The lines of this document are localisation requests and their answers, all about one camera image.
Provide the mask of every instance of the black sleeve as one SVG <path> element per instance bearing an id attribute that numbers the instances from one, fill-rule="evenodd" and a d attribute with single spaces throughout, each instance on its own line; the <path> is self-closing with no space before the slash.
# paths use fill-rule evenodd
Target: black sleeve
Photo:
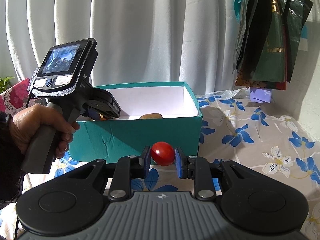
<path id="1" fill-rule="evenodd" d="M 16 202 L 22 194 L 25 175 L 20 169 L 24 155 L 12 141 L 5 117 L 0 111 L 0 209 Z"/>

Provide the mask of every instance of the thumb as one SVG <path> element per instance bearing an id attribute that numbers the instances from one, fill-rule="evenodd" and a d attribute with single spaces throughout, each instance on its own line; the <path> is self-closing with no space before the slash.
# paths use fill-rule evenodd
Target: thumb
<path id="1" fill-rule="evenodd" d="M 69 124 L 57 110 L 41 106 L 40 108 L 40 124 L 53 126 L 56 130 L 64 133 L 75 133 L 76 130 Z"/>

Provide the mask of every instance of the white label sticker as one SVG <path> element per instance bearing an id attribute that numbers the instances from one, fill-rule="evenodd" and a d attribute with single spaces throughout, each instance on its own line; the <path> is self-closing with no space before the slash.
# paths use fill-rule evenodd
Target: white label sticker
<path id="1" fill-rule="evenodd" d="M 55 86 L 60 86 L 60 85 L 65 85 L 65 84 L 69 84 L 72 78 L 72 74 L 71 75 L 65 75 L 65 76 L 59 76 L 57 77 L 54 85 Z"/>
<path id="2" fill-rule="evenodd" d="M 33 86 L 35 86 L 35 87 L 44 87 L 46 81 L 47 81 L 46 78 L 36 79 Z"/>

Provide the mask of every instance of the handheld device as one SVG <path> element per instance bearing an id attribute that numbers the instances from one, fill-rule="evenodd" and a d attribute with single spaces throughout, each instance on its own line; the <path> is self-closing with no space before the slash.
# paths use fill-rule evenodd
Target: handheld device
<path id="1" fill-rule="evenodd" d="M 47 107 L 60 112 L 72 124 L 79 115 L 98 120 L 98 113 L 118 118 L 121 108 L 111 93 L 93 88 L 89 77 L 98 56 L 95 39 L 84 39 L 52 47 L 29 85 L 32 98 L 47 98 Z M 21 169 L 27 173 L 48 174 L 55 160 L 61 133 L 41 125 L 32 137 Z"/>
<path id="2" fill-rule="evenodd" d="M 140 156 L 92 161 L 24 193 L 16 205 L 21 240 L 307 240 L 299 230 L 308 202 L 298 190 L 229 159 L 175 153 L 177 175 L 193 179 L 193 195 L 132 193 L 131 180 L 149 172 L 145 147 Z"/>

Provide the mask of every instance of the power button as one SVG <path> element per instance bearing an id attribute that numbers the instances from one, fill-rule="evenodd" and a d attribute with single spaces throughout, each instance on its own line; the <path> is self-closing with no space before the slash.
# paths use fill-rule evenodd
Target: power button
<path id="1" fill-rule="evenodd" d="M 45 82 L 45 86 L 48 87 L 50 86 L 52 83 L 52 79 L 51 78 L 47 78 L 47 81 Z"/>

